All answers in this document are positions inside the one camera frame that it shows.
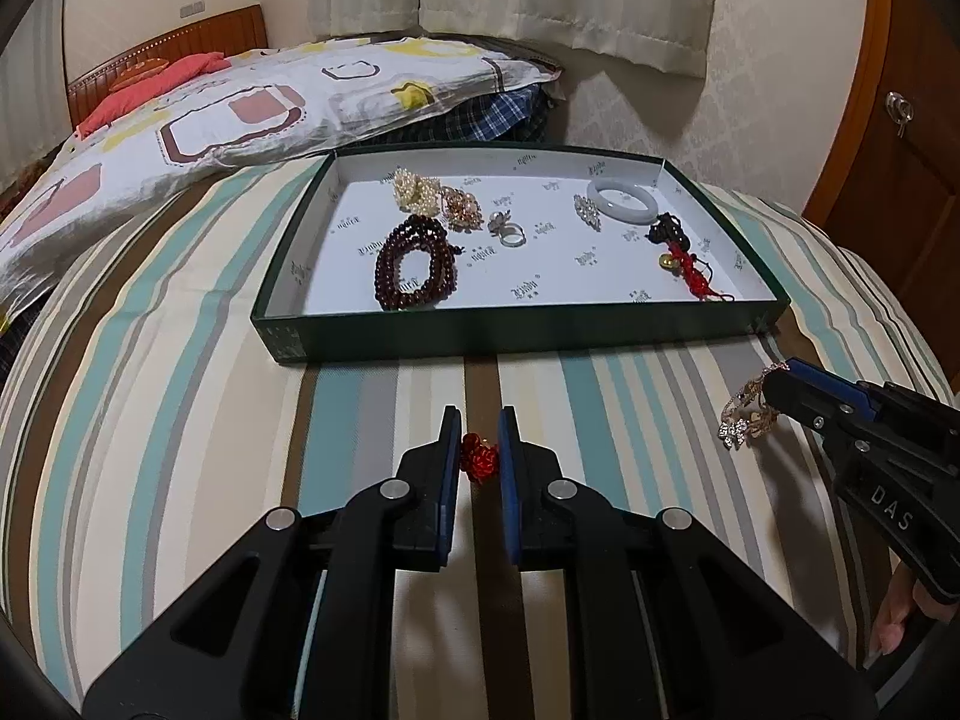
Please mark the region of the person's right hand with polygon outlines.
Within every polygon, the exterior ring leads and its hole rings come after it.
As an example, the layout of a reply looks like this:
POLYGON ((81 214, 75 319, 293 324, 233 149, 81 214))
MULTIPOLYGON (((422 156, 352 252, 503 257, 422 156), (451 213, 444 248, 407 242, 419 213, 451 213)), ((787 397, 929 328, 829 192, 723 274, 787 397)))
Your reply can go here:
POLYGON ((949 622, 955 613, 953 606, 940 605, 926 589, 926 585, 914 577, 910 567, 905 562, 900 562, 893 571, 889 588, 872 624, 869 653, 890 655, 895 652, 905 635, 908 614, 916 610, 931 619, 946 622, 949 622))

